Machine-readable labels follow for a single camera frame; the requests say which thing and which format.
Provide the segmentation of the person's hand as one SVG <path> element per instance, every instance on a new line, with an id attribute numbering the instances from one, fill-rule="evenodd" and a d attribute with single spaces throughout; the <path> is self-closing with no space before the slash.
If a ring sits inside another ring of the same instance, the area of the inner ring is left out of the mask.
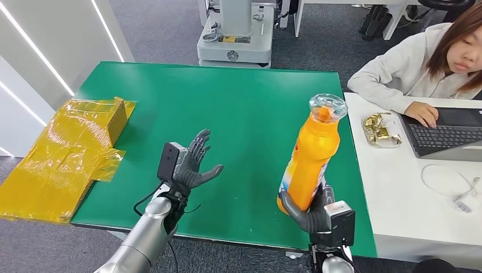
<path id="1" fill-rule="evenodd" d="M 438 110 L 424 102 L 412 102 L 404 111 L 404 115 L 415 119 L 424 127 L 435 128 L 439 118 Z"/>

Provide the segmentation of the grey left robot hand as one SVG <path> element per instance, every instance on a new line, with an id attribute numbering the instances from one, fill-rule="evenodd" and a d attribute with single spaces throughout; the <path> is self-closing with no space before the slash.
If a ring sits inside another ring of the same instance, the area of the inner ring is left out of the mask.
<path id="1" fill-rule="evenodd" d="M 223 165 L 218 164 L 212 169 L 200 173 L 201 162 L 210 149 L 210 146 L 206 145 L 209 135 L 210 130 L 204 129 L 193 138 L 188 147 L 188 153 L 174 178 L 174 184 L 183 196 L 188 197 L 193 188 L 215 179 L 223 170 Z"/>

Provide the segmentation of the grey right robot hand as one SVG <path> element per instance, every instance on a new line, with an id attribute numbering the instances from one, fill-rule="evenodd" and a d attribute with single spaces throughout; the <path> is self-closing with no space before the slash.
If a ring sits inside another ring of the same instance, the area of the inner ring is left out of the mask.
<path id="1" fill-rule="evenodd" d="M 328 231 L 324 207 L 334 202 L 334 192 L 330 185 L 317 190 L 307 211 L 301 210 L 286 191 L 281 191 L 278 198 L 287 214 L 294 219 L 303 231 L 307 233 Z"/>

